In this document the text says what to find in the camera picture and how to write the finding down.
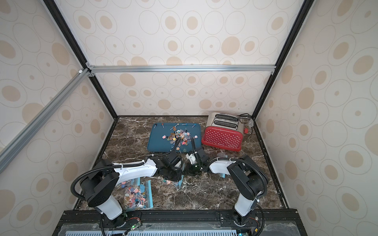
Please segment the teal plastic tray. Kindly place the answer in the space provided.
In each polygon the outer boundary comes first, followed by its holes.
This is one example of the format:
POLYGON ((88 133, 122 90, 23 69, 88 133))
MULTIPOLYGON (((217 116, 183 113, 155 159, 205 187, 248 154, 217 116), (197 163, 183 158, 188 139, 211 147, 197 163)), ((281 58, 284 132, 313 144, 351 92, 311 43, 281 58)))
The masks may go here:
POLYGON ((201 128, 191 123, 155 123, 152 125, 147 150, 150 152, 179 153, 193 151, 201 146, 201 128))

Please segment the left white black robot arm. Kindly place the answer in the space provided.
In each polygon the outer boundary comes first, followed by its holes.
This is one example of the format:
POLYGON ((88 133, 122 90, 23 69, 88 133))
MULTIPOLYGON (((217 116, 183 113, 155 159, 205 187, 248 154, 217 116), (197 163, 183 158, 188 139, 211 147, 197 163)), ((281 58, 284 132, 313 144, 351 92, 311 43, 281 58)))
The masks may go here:
POLYGON ((100 160, 97 165, 78 176, 71 184, 70 191, 87 205, 98 209, 109 220, 123 214, 123 209, 112 195, 113 189, 132 179, 161 176, 177 182, 181 179, 184 161, 175 151, 151 155, 147 159, 132 163, 112 163, 100 160))

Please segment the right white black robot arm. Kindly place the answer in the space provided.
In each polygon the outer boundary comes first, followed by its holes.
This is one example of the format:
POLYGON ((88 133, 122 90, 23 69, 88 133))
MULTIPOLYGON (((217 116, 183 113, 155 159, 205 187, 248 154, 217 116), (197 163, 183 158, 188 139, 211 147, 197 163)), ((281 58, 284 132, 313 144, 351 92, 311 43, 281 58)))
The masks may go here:
POLYGON ((231 176, 239 190, 239 197, 234 206, 234 215, 247 217, 254 210, 259 200, 267 195, 269 179, 260 167, 248 156, 240 158, 216 157, 210 159, 203 148, 186 154, 192 165, 190 174, 211 172, 231 176))

